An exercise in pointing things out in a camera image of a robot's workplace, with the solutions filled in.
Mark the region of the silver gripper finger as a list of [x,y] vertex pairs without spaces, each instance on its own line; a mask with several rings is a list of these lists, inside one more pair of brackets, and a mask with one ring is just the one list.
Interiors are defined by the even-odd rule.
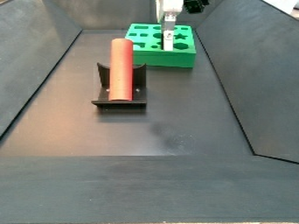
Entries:
[[167,12],[163,16],[163,49],[171,51],[173,49],[173,27],[176,16],[173,13]]

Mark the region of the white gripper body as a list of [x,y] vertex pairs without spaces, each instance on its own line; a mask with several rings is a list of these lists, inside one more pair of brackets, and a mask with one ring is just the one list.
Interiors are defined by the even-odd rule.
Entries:
[[155,0],[156,21],[175,21],[183,11],[183,0]]

